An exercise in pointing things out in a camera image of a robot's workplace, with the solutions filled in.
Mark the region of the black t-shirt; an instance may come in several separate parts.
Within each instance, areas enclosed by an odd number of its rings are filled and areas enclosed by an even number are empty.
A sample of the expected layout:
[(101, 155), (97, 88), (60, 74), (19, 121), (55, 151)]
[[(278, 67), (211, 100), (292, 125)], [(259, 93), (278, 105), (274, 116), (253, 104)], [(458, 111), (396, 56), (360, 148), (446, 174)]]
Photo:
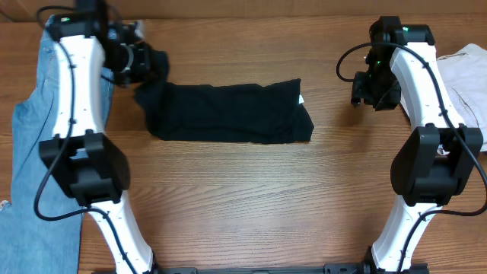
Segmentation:
[(167, 80), (168, 55), (154, 54), (157, 78), (135, 89), (147, 130), (164, 141), (309, 142), (313, 122), (301, 97), (300, 79), (267, 86), (178, 85)]

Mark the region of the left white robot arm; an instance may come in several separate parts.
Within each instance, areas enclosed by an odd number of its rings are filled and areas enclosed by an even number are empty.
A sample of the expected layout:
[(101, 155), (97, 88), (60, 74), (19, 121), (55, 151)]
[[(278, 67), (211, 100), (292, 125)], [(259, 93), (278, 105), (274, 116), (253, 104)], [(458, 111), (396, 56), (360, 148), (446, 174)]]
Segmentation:
[(151, 80), (163, 71), (155, 65), (140, 25), (110, 20), (116, 10), (105, 1), (76, 1), (61, 11), (44, 28), (55, 43), (59, 100), (53, 136), (39, 143), (47, 172), (34, 198), (34, 212), (45, 218), (40, 197), (53, 178), (81, 207), (62, 217), (88, 213), (96, 221), (116, 273), (158, 273), (129, 202), (129, 162), (105, 134), (101, 84), (104, 69), (113, 72), (107, 82), (119, 86)]

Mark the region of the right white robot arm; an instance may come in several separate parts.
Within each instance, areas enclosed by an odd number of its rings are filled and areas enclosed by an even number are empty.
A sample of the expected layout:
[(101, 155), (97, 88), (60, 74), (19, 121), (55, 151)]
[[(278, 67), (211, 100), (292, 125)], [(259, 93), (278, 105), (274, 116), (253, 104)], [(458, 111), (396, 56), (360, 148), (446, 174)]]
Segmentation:
[(363, 273), (427, 273), (411, 263), (430, 221), (460, 195), (474, 168), (483, 136), (454, 109), (436, 60), (429, 26), (382, 16), (369, 29), (366, 72), (356, 72), (351, 103), (376, 111), (406, 105), (412, 133), (393, 159), (395, 203), (379, 238), (368, 249)]

